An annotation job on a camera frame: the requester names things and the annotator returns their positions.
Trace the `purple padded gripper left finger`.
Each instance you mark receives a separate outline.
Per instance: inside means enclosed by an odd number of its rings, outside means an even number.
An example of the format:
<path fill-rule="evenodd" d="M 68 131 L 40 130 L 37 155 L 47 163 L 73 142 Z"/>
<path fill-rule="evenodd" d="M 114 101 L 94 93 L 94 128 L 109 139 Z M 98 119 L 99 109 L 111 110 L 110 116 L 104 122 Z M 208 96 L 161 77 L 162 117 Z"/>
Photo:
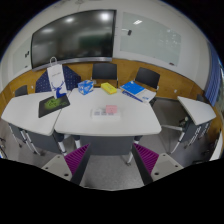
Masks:
<path fill-rule="evenodd" d="M 66 156 L 56 155 L 42 169 L 79 185 L 86 170 L 90 153 L 90 145 L 86 144 Z"/>

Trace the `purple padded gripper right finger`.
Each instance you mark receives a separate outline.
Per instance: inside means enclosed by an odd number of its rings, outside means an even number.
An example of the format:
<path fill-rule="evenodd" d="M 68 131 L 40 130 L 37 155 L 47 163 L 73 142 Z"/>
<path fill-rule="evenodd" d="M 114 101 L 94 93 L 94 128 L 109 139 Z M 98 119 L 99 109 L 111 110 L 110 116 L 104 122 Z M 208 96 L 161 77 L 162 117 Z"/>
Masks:
<path fill-rule="evenodd" d="M 140 176 L 145 185 L 166 177 L 183 168 L 167 153 L 156 152 L 134 143 L 132 154 L 137 164 Z"/>

